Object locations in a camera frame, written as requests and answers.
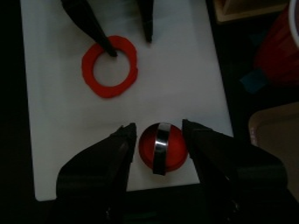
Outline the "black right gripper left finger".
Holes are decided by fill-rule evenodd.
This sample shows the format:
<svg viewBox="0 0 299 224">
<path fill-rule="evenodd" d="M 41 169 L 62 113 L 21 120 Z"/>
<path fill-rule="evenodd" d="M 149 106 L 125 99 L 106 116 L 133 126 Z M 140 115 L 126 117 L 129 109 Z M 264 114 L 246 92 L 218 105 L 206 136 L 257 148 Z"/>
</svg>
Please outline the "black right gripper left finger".
<svg viewBox="0 0 299 224">
<path fill-rule="evenodd" d="M 60 168 L 46 224 L 122 224 L 136 126 L 120 127 Z"/>
</svg>

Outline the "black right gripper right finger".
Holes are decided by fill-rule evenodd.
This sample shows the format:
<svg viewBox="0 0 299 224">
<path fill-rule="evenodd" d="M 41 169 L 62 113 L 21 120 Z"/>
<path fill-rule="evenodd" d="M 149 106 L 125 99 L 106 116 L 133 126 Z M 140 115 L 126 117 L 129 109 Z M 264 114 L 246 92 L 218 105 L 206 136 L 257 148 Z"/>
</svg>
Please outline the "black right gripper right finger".
<svg viewBox="0 0 299 224">
<path fill-rule="evenodd" d="M 277 157 L 186 119 L 181 133 L 212 224 L 299 224 Z"/>
</svg>

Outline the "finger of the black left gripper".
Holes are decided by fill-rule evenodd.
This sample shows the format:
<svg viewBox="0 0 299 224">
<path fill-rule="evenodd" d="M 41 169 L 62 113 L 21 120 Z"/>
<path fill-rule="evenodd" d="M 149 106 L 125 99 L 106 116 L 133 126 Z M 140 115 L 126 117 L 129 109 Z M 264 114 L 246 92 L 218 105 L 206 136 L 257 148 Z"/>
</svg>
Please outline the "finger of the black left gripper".
<svg viewBox="0 0 299 224">
<path fill-rule="evenodd" d="M 144 29 L 144 39 L 148 43 L 152 42 L 153 36 L 153 7 L 154 0 L 136 0 L 137 8 L 141 16 L 141 24 Z"/>
<path fill-rule="evenodd" d="M 74 25 L 84 31 L 84 33 L 96 41 L 96 43 L 102 47 L 104 51 L 110 57 L 117 56 L 117 51 L 114 50 L 108 37 L 100 27 L 98 21 L 96 19 L 94 13 L 90 9 L 86 0 L 60 0 L 61 7 L 65 10 L 69 19 Z"/>
</svg>

